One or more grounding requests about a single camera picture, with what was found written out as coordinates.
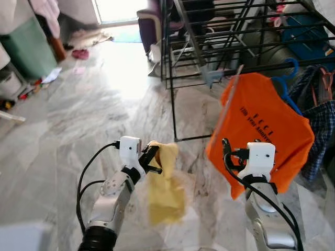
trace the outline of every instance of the orange t-shirt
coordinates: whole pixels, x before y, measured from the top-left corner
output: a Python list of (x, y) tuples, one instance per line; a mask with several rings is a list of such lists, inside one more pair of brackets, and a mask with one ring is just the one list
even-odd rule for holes
[[(232, 85), (233, 79), (222, 94), (223, 106), (227, 102)], [(215, 133), (218, 133), (216, 140), (211, 137), (206, 153), (231, 184), (233, 199), (244, 192), (244, 187), (225, 169), (222, 159), (223, 138), (229, 140), (232, 150), (246, 148), (247, 143), (255, 139), (274, 144), (276, 154), (271, 182), (277, 185), (278, 192), (288, 190), (290, 182), (305, 164), (314, 142), (309, 120), (298, 115), (284, 103), (273, 87), (271, 79), (259, 73), (239, 76), (226, 117), (221, 127), (216, 127)]]

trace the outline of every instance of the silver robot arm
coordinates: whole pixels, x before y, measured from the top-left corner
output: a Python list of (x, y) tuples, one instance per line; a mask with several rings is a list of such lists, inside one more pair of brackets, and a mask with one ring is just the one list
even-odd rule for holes
[(160, 174), (161, 169), (149, 166), (158, 146), (146, 147), (141, 154), (141, 140), (123, 136), (119, 142), (122, 170), (106, 180), (100, 189), (79, 251), (111, 251), (124, 219), (124, 212), (135, 184), (147, 172)]
[[(252, 142), (247, 149), (231, 151), (229, 141), (223, 139), (226, 168), (237, 170), (237, 177), (262, 192), (282, 211), (275, 184), (270, 183), (270, 171), (274, 166), (275, 146), (271, 143)], [(239, 157), (239, 166), (234, 166), (230, 156)], [(291, 227), (278, 211), (256, 192), (246, 189), (245, 212), (251, 220), (258, 251), (298, 250), (297, 239)]]

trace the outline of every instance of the black cable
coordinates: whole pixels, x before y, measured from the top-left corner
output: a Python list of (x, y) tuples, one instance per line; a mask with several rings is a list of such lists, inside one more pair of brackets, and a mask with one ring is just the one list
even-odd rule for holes
[(289, 225), (289, 227), (292, 229), (292, 231), (293, 231), (293, 233), (294, 233), (294, 235), (295, 235), (295, 237), (297, 239), (297, 242), (298, 242), (297, 243), (298, 251), (304, 251), (303, 243), (302, 243), (301, 238), (300, 238), (300, 232), (296, 229), (296, 226), (287, 217), (287, 215), (280, 209), (280, 207), (278, 207), (272, 200), (270, 200), (265, 194), (263, 194), (262, 192), (260, 192), (258, 189), (254, 188), (249, 183), (245, 182), (243, 179), (240, 179), (238, 176), (236, 176), (236, 174), (234, 174), (234, 172), (229, 168), (229, 166), (227, 165), (227, 158), (228, 157), (230, 158), (230, 156), (234, 155), (234, 154), (237, 154), (237, 152), (231, 152), (231, 153), (225, 154), (225, 156), (224, 156), (224, 163), (225, 163), (226, 170), (239, 183), (243, 184), (245, 187), (249, 188), (251, 191), (257, 193), (267, 203), (269, 203), (271, 206), (274, 207), (274, 209), (284, 218), (284, 220), (287, 222), (287, 224)]
[(106, 148), (110, 147), (110, 146), (115, 146), (117, 147), (119, 143), (118, 142), (113, 142), (111, 144), (107, 144), (105, 146), (103, 146), (99, 151), (97, 151), (94, 156), (90, 159), (90, 161), (86, 164), (86, 166), (84, 167), (82, 173), (80, 174), (80, 178), (79, 178), (79, 182), (78, 182), (78, 188), (77, 188), (77, 205), (76, 205), (76, 215), (80, 224), (80, 228), (82, 230), (82, 233), (85, 232), (85, 225), (83, 223), (83, 218), (82, 218), (82, 213), (80, 211), (80, 193), (81, 193), (81, 188), (82, 188), (82, 181), (83, 181), (83, 177), (84, 174), (86, 172), (86, 170), (88, 169), (88, 167), (90, 166), (90, 164), (93, 162), (93, 160)]
[(284, 204), (283, 204), (283, 208), (288, 212), (289, 216), (291, 216), (292, 220), (293, 220), (293, 223), (295, 225), (295, 228), (299, 234), (299, 237), (301, 237), (301, 234), (300, 234), (300, 229), (299, 229), (299, 225), (298, 225), (298, 222), (297, 220), (295, 219), (294, 215), (292, 214), (291, 210)]
[(79, 200), (81, 200), (81, 198), (82, 198), (82, 196), (83, 196), (85, 190), (86, 190), (89, 186), (91, 186), (91, 185), (93, 185), (93, 184), (96, 184), (96, 183), (103, 183), (103, 182), (105, 182), (105, 181), (104, 181), (104, 180), (95, 180), (95, 181), (92, 181), (92, 182), (88, 183), (88, 184), (87, 184), (86, 186), (84, 186), (84, 188), (80, 191), (80, 194), (79, 194)]
[[(80, 191), (80, 194), (79, 194), (79, 208), (78, 208), (78, 211), (79, 211), (79, 213), (80, 213), (80, 216), (82, 215), (82, 213), (81, 213), (81, 209), (80, 209), (80, 200), (81, 200), (81, 198), (82, 198), (82, 196), (83, 196), (85, 190), (86, 190), (89, 186), (91, 186), (91, 185), (93, 185), (93, 184), (96, 184), (96, 183), (103, 183), (103, 182), (105, 182), (105, 181), (104, 181), (104, 180), (95, 180), (95, 181), (92, 181), (92, 182), (88, 183), (88, 184), (87, 184), (87, 185)], [(80, 226), (84, 226), (84, 227), (85, 227), (82, 218), (80, 218), (80, 219), (78, 218), (78, 221), (79, 221)]]

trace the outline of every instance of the white container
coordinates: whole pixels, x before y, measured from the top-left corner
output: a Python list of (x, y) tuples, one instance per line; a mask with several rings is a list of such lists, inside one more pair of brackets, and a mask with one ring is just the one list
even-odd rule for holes
[(3, 98), (13, 99), (13, 95), (15, 95), (20, 88), (21, 82), (14, 72), (10, 72), (4, 79), (0, 80), (0, 96)]

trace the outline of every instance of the green bin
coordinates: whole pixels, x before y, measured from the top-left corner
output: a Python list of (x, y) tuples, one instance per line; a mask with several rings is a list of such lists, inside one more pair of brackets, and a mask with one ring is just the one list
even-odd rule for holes
[(0, 36), (12, 63), (24, 77), (48, 76), (57, 65), (47, 39), (35, 17), (7, 35)]

